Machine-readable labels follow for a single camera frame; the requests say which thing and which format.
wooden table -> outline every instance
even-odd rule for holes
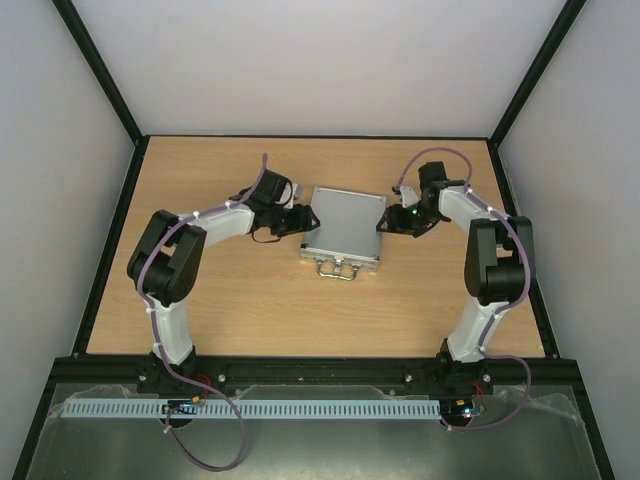
[[[89,353],[148,353],[152,336],[142,300],[125,273],[136,243],[159,209],[204,210],[249,186],[262,152],[269,168],[304,185],[303,203],[316,185],[388,196],[419,150],[448,146],[468,155],[472,185],[502,207],[483,141],[346,140],[154,137],[145,155],[108,278]],[[449,178],[465,164],[448,153]],[[379,270],[353,282],[321,278],[300,260],[301,235],[259,245],[246,235],[207,250],[189,296],[189,329],[199,354],[282,356],[433,356],[456,327],[468,295],[463,266],[467,236],[452,224],[414,239],[386,234]],[[528,302],[505,316],[489,351],[543,356]]]

metal case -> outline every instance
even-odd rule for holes
[[[305,234],[300,256],[315,261],[323,277],[353,280],[361,268],[377,270],[382,234],[376,225],[386,204],[384,196],[316,187],[311,207],[320,227]],[[323,268],[325,263],[332,264],[333,270]],[[345,266],[351,275],[342,275]]]

metal handle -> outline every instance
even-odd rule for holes
[[[353,280],[356,278],[356,275],[358,274],[358,270],[360,269],[360,265],[352,265],[349,264],[349,268],[351,268],[351,275],[350,276],[346,276],[346,275],[342,275],[342,262],[341,261],[336,261],[333,264],[333,271],[331,273],[327,273],[322,271],[322,266],[325,264],[326,262],[324,260],[321,259],[316,259],[316,273],[318,275],[320,275],[321,277],[329,277],[329,278],[338,278],[340,280]]]

white wall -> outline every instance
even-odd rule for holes
[[[0,6],[0,478],[69,355],[132,144],[45,0]]]
[[[640,467],[638,18],[635,0],[587,2],[502,147],[561,354],[620,479]]]
[[[145,133],[490,135],[564,0],[76,0]]]

wooden tabletop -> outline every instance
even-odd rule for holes
[[[470,157],[474,190],[502,208],[483,141],[153,137],[89,342],[89,353],[148,353],[149,319],[126,265],[151,215],[218,205],[253,183],[263,152],[268,168],[304,185],[387,195],[411,157],[447,146]],[[448,153],[417,162],[445,162],[449,178],[465,164]],[[385,234],[377,272],[353,282],[321,278],[299,256],[301,235],[260,245],[248,235],[205,251],[188,297],[189,329],[199,354],[416,357],[435,355],[455,329],[468,295],[463,267],[466,234],[441,223],[419,239]],[[508,313],[492,353],[543,356],[528,302]]]

